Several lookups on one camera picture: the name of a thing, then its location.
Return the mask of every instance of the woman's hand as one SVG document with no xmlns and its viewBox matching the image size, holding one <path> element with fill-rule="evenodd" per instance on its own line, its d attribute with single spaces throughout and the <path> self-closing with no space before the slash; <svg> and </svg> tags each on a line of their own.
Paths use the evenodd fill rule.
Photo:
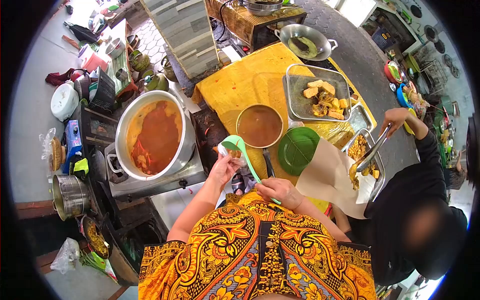
<svg viewBox="0 0 480 300">
<path fill-rule="evenodd" d="M 218 185 L 222 190 L 239 168 L 240 165 L 232 162 L 231 155 L 223 156 L 219 153 L 218 159 L 213 165 L 207 181 Z"/>
<path fill-rule="evenodd" d="M 398 128 L 402 127 L 403 122 L 410 117 L 413 117 L 413 115 L 406 108 L 392 108 L 387 110 L 385 112 L 384 122 L 380 127 L 379 136 L 385 131 L 388 123 L 392 123 L 392 127 L 387 133 L 387 138 L 389 138 Z"/>
<path fill-rule="evenodd" d="M 270 198 L 275 198 L 282 203 L 284 208 L 294 210 L 297 208 L 305 196 L 293 186 L 287 179 L 268 178 L 263 179 L 262 184 L 255 184 L 259 194 L 265 201 L 271 201 Z"/>
</svg>

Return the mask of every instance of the orange batik pattern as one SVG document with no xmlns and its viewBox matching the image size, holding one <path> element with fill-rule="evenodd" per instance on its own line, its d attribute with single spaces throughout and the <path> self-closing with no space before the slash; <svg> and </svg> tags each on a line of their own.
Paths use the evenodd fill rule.
<svg viewBox="0 0 480 300">
<path fill-rule="evenodd" d="M 308 300 L 375 299 L 368 248 L 337 243 L 316 219 L 257 193 L 227 195 L 187 243 L 145 248 L 139 299 L 233 300 L 268 293 Z"/>
</svg>

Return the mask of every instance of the large aluminum pot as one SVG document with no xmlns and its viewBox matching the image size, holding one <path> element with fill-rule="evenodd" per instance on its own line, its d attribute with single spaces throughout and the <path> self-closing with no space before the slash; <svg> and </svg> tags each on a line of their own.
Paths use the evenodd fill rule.
<svg viewBox="0 0 480 300">
<path fill-rule="evenodd" d="M 306 60 L 325 60 L 329 58 L 330 55 L 332 55 L 332 51 L 338 47 L 334 39 L 327 39 L 320 31 L 302 24 L 290 24 L 282 27 L 280 30 L 275 29 L 275 35 L 288 49 L 290 49 L 288 40 L 292 37 L 303 36 L 312 41 L 315 46 L 317 46 L 318 54 L 314 58 L 302 57 Z"/>
<path fill-rule="evenodd" d="M 147 175 L 139 170 L 139 168 L 137 168 L 131 159 L 130 153 L 127 150 L 127 131 L 130 122 L 142 107 L 159 100 L 171 101 L 177 105 L 182 121 L 181 139 L 177 152 L 168 166 L 158 174 Z M 116 156 L 122 169 L 127 172 L 128 175 L 137 180 L 155 180 L 161 176 L 170 175 L 182 169 L 192 157 L 193 149 L 195 147 L 195 130 L 193 129 L 192 121 L 190 121 L 190 118 L 187 117 L 187 113 L 188 110 L 183 102 L 180 102 L 172 94 L 164 91 L 150 91 L 136 98 L 127 107 L 120 118 L 117 127 L 117 134 L 115 135 L 115 150 L 117 154 L 109 154 L 107 156 L 109 167 L 116 173 L 121 171 L 115 169 L 111 163 L 110 158 Z"/>
<path fill-rule="evenodd" d="M 62 221 L 86 214 L 90 209 L 88 188 L 74 175 L 54 175 L 52 192 L 53 209 Z"/>
</svg>

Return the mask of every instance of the blue plastic bowl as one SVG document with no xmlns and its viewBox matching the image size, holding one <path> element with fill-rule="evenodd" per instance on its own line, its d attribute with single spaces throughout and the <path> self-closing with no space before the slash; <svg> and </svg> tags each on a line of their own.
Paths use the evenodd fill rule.
<svg viewBox="0 0 480 300">
<path fill-rule="evenodd" d="M 398 102 L 400 103 L 400 106 L 403 108 L 413 108 L 412 105 L 408 104 L 408 99 L 403 95 L 402 88 L 405 86 L 405 84 L 401 84 L 398 89 L 396 89 L 396 98 L 398 99 Z"/>
</svg>

